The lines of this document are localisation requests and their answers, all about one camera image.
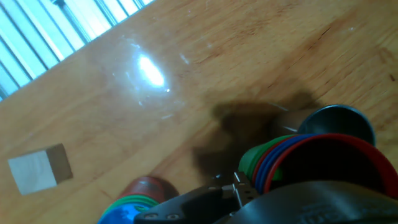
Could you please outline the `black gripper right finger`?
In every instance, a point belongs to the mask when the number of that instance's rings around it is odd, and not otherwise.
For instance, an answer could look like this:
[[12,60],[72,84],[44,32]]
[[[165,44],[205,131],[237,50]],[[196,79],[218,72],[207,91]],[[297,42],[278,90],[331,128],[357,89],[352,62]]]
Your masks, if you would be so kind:
[[397,223],[397,200],[347,182],[302,182],[261,195],[225,223]]

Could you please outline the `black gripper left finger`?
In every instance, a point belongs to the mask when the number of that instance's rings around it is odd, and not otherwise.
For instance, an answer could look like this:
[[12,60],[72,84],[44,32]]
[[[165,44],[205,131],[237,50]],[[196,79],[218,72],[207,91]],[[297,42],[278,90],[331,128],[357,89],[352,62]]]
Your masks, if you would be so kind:
[[136,215],[134,223],[225,224],[258,196],[246,175],[235,172],[232,184],[199,187]]

